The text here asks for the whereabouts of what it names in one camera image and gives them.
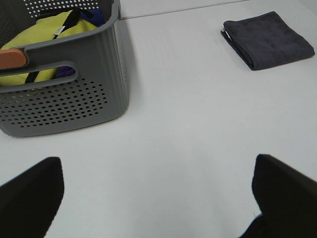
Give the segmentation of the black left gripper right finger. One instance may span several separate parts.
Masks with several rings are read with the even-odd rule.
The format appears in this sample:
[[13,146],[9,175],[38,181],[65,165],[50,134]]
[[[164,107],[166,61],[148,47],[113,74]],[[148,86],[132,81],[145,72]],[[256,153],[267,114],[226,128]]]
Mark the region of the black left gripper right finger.
[[256,157],[252,192],[261,214],[243,238],[315,238],[317,183],[279,159]]

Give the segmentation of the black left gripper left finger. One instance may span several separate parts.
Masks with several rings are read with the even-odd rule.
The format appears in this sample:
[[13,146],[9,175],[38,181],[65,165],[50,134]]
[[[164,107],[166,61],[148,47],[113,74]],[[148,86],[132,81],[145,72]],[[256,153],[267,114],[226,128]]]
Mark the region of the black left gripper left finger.
[[64,196],[59,157],[48,157],[0,187],[0,236],[43,238]]

